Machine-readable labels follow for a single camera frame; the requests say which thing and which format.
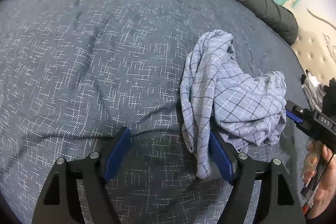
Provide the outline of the blue patterned bed cover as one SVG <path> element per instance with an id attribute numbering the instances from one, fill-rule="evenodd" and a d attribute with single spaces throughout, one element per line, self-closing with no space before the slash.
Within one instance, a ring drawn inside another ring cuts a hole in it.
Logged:
<path id="1" fill-rule="evenodd" d="M 306 107 L 288 44 L 234 0 L 2 0 L 1 193 L 30 223 L 55 160 L 134 135 L 108 194 L 122 223 L 216 223 L 231 188 L 197 178 L 179 85 L 199 37 L 234 37 L 240 68 L 284 73 Z"/>

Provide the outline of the cream tufted headboard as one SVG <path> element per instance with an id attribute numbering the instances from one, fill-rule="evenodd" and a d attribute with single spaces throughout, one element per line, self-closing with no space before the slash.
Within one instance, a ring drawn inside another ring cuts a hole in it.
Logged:
<path id="1" fill-rule="evenodd" d="M 335 20 L 317 6 L 297 6 L 287 0 L 282 6 L 291 11 L 298 23 L 298 35 L 291 46 L 302 69 L 327 85 L 335 78 Z"/>

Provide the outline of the blue plaid boxer shorts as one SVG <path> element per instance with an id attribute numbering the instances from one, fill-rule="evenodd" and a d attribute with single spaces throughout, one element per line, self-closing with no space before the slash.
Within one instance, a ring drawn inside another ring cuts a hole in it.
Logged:
<path id="1" fill-rule="evenodd" d="M 236 61 L 234 37 L 206 32 L 188 54 L 180 84 L 182 135 L 197 160 L 197 177 L 220 177 L 210 157 L 210 131 L 237 151 L 250 145 L 275 145 L 286 125 L 286 83 L 280 71 L 252 77 Z"/>

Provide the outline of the stack of folded clothes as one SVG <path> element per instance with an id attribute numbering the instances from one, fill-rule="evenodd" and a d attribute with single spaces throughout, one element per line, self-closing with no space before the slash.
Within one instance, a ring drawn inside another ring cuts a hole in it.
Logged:
<path id="1" fill-rule="evenodd" d="M 308 70 L 301 76 L 301 87 L 311 110 L 323 113 L 323 98 L 326 95 L 326 85 L 320 83 L 317 77 Z"/>

